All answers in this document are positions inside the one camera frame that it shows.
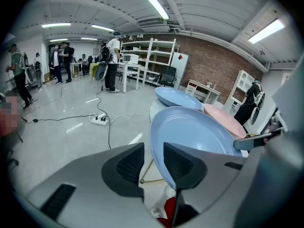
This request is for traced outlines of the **pink big plate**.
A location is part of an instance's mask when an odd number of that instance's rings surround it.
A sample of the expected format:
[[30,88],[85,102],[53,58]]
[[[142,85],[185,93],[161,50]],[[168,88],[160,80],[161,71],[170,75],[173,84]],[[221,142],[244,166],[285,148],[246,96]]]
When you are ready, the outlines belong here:
[[220,123],[235,140],[246,137],[243,126],[230,114],[212,104],[204,104],[204,114]]

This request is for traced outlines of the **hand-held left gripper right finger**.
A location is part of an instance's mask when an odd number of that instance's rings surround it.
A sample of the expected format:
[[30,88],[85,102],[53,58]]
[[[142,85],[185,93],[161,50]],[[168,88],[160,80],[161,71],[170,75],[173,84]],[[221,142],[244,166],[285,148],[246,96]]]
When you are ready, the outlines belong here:
[[242,169],[245,158],[164,143],[163,162],[176,190],[173,222],[187,222],[213,206]]

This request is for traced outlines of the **white microwave oven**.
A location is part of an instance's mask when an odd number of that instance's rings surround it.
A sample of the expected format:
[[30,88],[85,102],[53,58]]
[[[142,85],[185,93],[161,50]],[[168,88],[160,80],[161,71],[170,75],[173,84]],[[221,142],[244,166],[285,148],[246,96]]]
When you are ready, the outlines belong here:
[[138,64],[139,56],[136,54],[124,53],[122,59],[123,63]]

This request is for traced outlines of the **person's red trousers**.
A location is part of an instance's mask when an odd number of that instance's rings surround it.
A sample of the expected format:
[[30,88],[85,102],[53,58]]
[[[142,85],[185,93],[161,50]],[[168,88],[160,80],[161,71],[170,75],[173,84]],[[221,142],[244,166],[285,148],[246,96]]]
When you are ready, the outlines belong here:
[[175,204],[176,204],[176,198],[172,197],[166,200],[164,204],[164,213],[166,215],[166,218],[163,214],[157,220],[165,227],[165,228],[171,228],[172,227],[172,220],[174,216],[175,211]]

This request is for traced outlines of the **ceiling air conditioner unit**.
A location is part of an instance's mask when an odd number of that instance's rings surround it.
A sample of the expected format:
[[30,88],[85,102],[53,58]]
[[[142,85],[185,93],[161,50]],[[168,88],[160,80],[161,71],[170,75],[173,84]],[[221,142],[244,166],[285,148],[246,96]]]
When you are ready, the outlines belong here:
[[138,23],[138,27],[147,33],[165,33],[170,30],[167,22],[162,19],[143,20]]

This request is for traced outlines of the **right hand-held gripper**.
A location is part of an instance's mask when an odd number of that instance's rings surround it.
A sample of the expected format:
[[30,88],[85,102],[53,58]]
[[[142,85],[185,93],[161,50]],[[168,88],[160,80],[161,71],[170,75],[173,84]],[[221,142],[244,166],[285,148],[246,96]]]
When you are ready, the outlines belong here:
[[[284,128],[289,132],[304,133],[304,55],[272,98]],[[235,140],[233,147],[236,150],[250,151],[265,146],[270,139],[280,135],[282,131],[283,127],[280,127],[267,133]]]

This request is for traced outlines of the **tall white cabinet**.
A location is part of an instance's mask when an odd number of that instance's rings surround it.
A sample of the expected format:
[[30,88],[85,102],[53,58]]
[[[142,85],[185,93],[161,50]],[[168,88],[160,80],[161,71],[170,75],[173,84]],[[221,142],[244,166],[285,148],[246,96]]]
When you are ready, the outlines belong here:
[[240,70],[232,87],[232,90],[222,109],[228,112],[230,115],[234,116],[239,107],[244,103],[245,94],[252,86],[253,81],[254,78],[250,74],[244,70]]

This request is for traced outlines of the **yellow-green chair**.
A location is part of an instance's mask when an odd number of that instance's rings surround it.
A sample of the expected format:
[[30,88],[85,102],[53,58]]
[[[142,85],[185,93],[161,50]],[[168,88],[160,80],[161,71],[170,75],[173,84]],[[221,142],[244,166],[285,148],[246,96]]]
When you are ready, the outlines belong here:
[[99,63],[91,63],[90,64],[90,69],[89,69],[89,74],[90,74],[90,77],[91,79],[95,79],[95,75],[96,75],[96,71],[97,71],[97,68],[99,66]]

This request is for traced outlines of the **white fridge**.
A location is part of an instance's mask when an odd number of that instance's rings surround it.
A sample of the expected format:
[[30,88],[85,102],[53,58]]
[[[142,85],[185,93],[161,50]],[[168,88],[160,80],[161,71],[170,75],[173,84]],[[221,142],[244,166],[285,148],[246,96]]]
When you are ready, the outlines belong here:
[[176,68],[175,78],[176,82],[174,84],[175,89],[179,89],[181,80],[184,76],[184,72],[188,63],[189,56],[183,53],[174,52],[171,60],[171,67]]

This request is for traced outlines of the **black office chair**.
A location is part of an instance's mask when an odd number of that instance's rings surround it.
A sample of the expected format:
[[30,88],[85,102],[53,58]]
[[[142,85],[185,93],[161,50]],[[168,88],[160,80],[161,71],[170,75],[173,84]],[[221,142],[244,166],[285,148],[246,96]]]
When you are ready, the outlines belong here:
[[158,86],[174,88],[176,81],[176,68],[166,66],[159,75]]

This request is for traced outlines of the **white low desk with drawers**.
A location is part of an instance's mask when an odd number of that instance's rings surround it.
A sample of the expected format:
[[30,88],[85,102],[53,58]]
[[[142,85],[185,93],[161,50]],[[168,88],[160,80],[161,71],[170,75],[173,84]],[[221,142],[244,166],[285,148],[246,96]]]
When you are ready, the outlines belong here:
[[221,94],[209,85],[203,85],[193,80],[188,81],[185,93],[195,97],[203,104],[210,105],[214,105]]

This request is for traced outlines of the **person's light shoe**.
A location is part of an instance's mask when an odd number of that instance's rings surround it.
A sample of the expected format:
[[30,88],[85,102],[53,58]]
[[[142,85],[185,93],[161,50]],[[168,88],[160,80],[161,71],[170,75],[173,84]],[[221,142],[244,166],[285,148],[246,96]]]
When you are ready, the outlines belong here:
[[166,197],[167,199],[175,198],[176,197],[176,191],[172,189],[170,186],[167,186],[165,189]]

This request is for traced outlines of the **black white oval disc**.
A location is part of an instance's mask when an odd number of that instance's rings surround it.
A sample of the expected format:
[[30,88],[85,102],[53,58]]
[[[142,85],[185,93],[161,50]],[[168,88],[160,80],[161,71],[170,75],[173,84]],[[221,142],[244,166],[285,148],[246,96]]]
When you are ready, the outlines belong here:
[[251,125],[253,125],[256,122],[257,117],[259,115],[259,112],[260,112],[259,108],[255,107],[254,110],[253,110],[253,112],[252,112],[252,114],[251,114],[251,116],[250,116],[250,124]]
[[103,80],[106,76],[107,69],[108,69],[108,63],[100,62],[95,72],[95,79],[97,81]]

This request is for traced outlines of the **blue big plate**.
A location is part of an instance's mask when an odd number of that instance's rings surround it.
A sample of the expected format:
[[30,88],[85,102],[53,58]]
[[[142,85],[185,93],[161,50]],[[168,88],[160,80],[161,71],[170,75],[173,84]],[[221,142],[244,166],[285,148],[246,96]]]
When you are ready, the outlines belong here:
[[167,106],[182,106],[193,110],[202,110],[203,104],[195,97],[174,88],[157,87],[155,94]]
[[176,188],[163,161],[163,144],[175,143],[195,150],[241,157],[233,147],[234,138],[213,118],[182,106],[166,107],[152,117],[150,149],[160,174],[173,189]]

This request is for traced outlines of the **white power strip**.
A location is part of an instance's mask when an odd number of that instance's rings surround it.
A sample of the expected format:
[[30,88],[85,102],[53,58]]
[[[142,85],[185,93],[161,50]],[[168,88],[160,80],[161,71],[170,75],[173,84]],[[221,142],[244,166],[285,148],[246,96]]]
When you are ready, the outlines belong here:
[[91,114],[89,115],[89,121],[92,124],[101,126],[106,126],[109,123],[108,116],[106,114]]

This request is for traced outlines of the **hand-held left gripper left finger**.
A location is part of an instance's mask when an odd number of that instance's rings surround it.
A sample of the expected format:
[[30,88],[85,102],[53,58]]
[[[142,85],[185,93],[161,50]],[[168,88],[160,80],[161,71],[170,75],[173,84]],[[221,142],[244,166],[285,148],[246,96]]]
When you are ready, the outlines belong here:
[[60,228],[163,228],[144,204],[142,142],[71,161],[28,201]]

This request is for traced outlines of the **white shelving rack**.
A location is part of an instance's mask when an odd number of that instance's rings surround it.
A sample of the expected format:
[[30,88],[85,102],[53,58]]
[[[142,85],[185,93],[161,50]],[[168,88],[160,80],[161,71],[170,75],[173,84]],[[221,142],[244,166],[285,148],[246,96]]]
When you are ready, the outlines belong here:
[[171,65],[174,52],[179,52],[180,46],[176,39],[163,41],[151,38],[146,41],[133,41],[121,44],[121,52],[139,56],[138,64],[141,65],[140,80],[145,83],[158,85],[157,81],[146,80],[146,75],[160,75],[166,66]]

